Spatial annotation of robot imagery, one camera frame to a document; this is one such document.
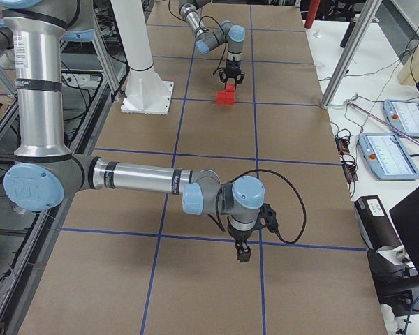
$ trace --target white surface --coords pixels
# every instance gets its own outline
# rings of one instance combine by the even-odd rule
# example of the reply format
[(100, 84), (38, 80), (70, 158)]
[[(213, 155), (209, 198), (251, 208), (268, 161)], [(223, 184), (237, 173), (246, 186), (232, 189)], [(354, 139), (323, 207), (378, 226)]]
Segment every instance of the white surface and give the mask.
[[(314, 58), (318, 78), (331, 77), (335, 66), (340, 58), (343, 49), (339, 46), (348, 23), (346, 22), (325, 22), (315, 21), (311, 29), (307, 29), (307, 38)], [(397, 81), (397, 74), (402, 69), (402, 64), (398, 62), (397, 55), (383, 34), (377, 23), (371, 24), (361, 46), (358, 48), (351, 65), (349, 75), (360, 75), (363, 73), (373, 73), (381, 68), (391, 67), (382, 70), (374, 75), (362, 77), (345, 77), (341, 82), (328, 112), (331, 121), (341, 128), (347, 128), (353, 135), (360, 132), (360, 127), (348, 121), (344, 115), (346, 107), (342, 105), (344, 100), (351, 98), (354, 94), (359, 94), (371, 100), (385, 99), (409, 99), (419, 96), (415, 87), (402, 86)], [(324, 91), (328, 81), (321, 81), (321, 89)], [(373, 114), (384, 119), (383, 104), (375, 105), (361, 98), (355, 102), (366, 110), (371, 110)], [(363, 124), (366, 116), (351, 107), (347, 109), (347, 116), (359, 124)], [(389, 133), (389, 129), (377, 121), (369, 119), (364, 126), (366, 133)], [(357, 136), (351, 138), (350, 150), (357, 158), (358, 162), (358, 181), (355, 183), (355, 195), (353, 200), (357, 200), (363, 195), (378, 195), (386, 211), (389, 211), (401, 199), (419, 186), (416, 181), (378, 181), (370, 172), (367, 163), (360, 156), (357, 157), (356, 143)], [(402, 139), (402, 142), (410, 154), (419, 153), (419, 148), (409, 141)], [(419, 157), (413, 158), (414, 163), (419, 169)], [(409, 335), (419, 335), (419, 315), (413, 317), (413, 324), (409, 326)]]
[(405, 17), (411, 27), (419, 27), (419, 0), (391, 0), (399, 12)]

